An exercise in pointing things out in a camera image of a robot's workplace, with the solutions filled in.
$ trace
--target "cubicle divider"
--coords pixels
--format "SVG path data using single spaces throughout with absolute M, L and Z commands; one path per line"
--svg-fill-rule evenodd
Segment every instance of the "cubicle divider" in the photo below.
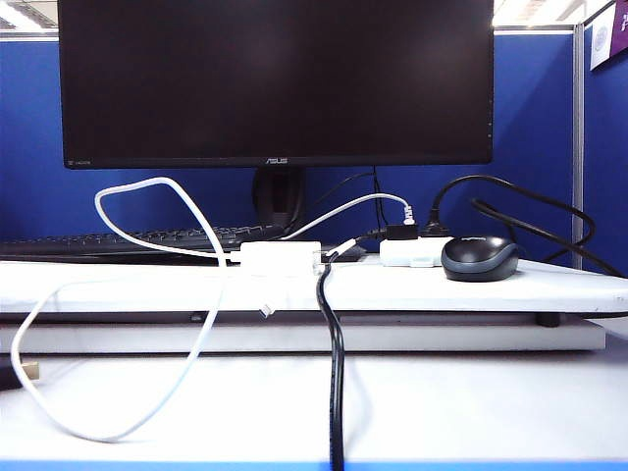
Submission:
M 65 169 L 58 43 L 0 42 L 0 56 L 0 238 L 103 232 L 106 228 L 93 209 L 94 192 L 157 175 L 178 180 L 215 225 L 255 222 L 250 198 L 252 169 Z M 472 173 L 496 175 L 571 201 L 572 35 L 497 35 L 495 57 L 493 163 L 378 169 L 382 190 L 402 195 L 414 204 L 419 223 L 425 222 L 430 202 L 442 185 Z M 614 109 L 620 112 L 619 105 Z M 159 103 L 155 113 L 159 113 Z M 344 178 L 369 170 L 308 169 L 307 199 L 314 201 Z M 352 181 L 317 207 L 309 208 L 308 215 L 314 217 L 372 189 L 368 177 Z M 455 234 L 506 234 L 499 223 L 474 212 L 468 201 L 476 196 L 503 212 L 570 238 L 567 214 L 488 183 L 466 183 L 446 197 L 443 220 Z M 112 197 L 108 209 L 130 230 L 194 225 L 183 205 L 164 188 Z M 392 203 L 386 203 L 385 210 L 389 221 L 399 220 L 400 213 Z M 358 236 L 376 225 L 374 204 L 364 203 L 311 234 L 334 242 Z M 521 235 L 520 239 L 530 258 L 554 250 L 552 244 L 535 236 Z M 570 263 L 568 257 L 561 261 Z
M 584 203 L 598 224 L 588 245 L 628 274 L 628 51 L 590 71 L 591 29 L 585 31 Z M 595 269 L 585 262 L 585 268 Z

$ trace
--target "desk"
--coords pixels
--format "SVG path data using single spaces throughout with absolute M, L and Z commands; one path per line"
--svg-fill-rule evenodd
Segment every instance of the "desk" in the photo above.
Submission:
M 150 312 L 202 312 L 213 303 L 218 281 L 213 267 L 146 267 L 108 265 L 57 265 L 0 262 L 0 322 L 7 313 L 28 312 L 38 298 L 52 287 L 68 282 L 102 281 L 74 285 L 50 299 L 44 311 L 50 313 L 120 313 L 149 316 Z M 317 276 L 251 276 L 239 267 L 228 269 L 221 310 L 314 311 Z M 539 312 L 617 315 L 628 312 L 628 281 L 541 263 L 521 261 L 517 273 L 502 282 L 471 284 L 452 282 L 441 268 L 384 267 L 377 256 L 360 263 L 339 263 L 328 279 L 327 296 L 337 311 L 392 314 L 376 318 L 365 329 L 346 323 L 346 344 L 351 350 L 490 350 L 490 349 L 593 349 L 603 348 L 603 331 L 590 325 L 565 324 L 560 329 L 534 325 Z M 402 323 L 401 312 L 447 312 L 464 319 L 430 324 L 410 319 Z M 517 313 L 497 322 L 497 314 Z M 479 319 L 474 329 L 463 322 L 469 314 L 490 316 Z M 443 320 L 450 321 L 446 315 Z M 26 337 L 25 352 L 183 352 L 196 333 L 188 329 L 153 326 L 99 329 L 67 327 L 33 329 Z M 325 350 L 329 340 L 325 327 L 290 330 L 222 331 L 207 350 Z M 13 331 L 0 329 L 0 347 L 5 351 Z
M 526 270 L 524 264 L 523 276 L 531 273 Z M 593 306 L 578 289 L 578 277 L 589 275 L 566 272 L 571 286 L 556 290 L 575 289 L 581 306 Z M 598 305 L 625 309 L 626 282 L 598 278 L 610 282 L 606 294 L 617 294 L 603 296 Z M 472 291 L 463 292 L 467 302 Z M 516 292 L 506 291 L 506 302 L 514 302 L 507 296 Z M 77 290 L 58 301 L 84 294 Z M 519 300 L 525 295 L 519 293 Z M 546 301 L 556 296 L 545 291 L 542 295 Z M 349 463 L 365 464 L 348 469 L 527 469 L 539 460 L 605 462 L 535 465 L 544 470 L 625 469 L 628 325 L 622 319 L 600 324 L 608 334 L 606 349 L 599 351 L 349 355 L 346 456 Z M 135 417 L 151 397 L 159 396 L 183 361 L 172 356 L 39 359 L 40 390 L 83 428 L 116 427 Z M 224 470 L 327 469 L 329 370 L 327 355 L 200 358 L 166 408 L 119 445 L 65 436 L 48 424 L 23 391 L 5 392 L 0 394 L 0 469 L 36 469 L 16 461 L 28 459 L 78 460 L 57 468 L 40 463 L 40 469 L 70 471 L 167 469 L 160 467 L 164 462 L 176 462 L 178 469 L 203 469 L 194 463 L 207 462 L 272 463 L 216 466 Z M 425 464 L 434 460 L 441 464 Z M 80 468 L 81 461 L 89 463 Z M 456 467 L 451 462 L 466 464 Z M 116 468 L 111 463 L 123 464 Z M 155 467 L 142 467 L 145 463 Z

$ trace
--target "white power adapter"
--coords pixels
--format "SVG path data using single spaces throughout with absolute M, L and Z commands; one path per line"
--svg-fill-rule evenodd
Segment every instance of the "white power adapter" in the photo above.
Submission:
M 451 237 L 382 240 L 380 260 L 387 267 L 440 267 L 441 253 Z
M 265 277 L 311 276 L 321 265 L 321 242 L 258 241 L 245 242 L 232 252 L 247 275 Z

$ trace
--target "black keyboard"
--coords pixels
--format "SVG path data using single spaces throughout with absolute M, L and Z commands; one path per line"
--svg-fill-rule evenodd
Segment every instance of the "black keyboard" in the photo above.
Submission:
M 238 250 L 243 242 L 270 240 L 282 236 L 281 226 L 214 228 L 226 251 Z M 135 238 L 169 245 L 213 252 L 204 231 L 182 229 L 129 233 Z M 142 247 L 116 234 L 62 235 L 33 240 L 0 242 L 0 260 L 59 261 L 85 263 L 207 263 L 205 258 L 179 255 Z

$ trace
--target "computer mouse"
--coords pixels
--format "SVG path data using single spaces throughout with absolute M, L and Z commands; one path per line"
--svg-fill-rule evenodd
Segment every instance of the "computer mouse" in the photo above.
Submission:
M 519 263 L 518 245 L 494 235 L 455 237 L 441 253 L 445 274 L 458 282 L 496 282 L 511 276 Z

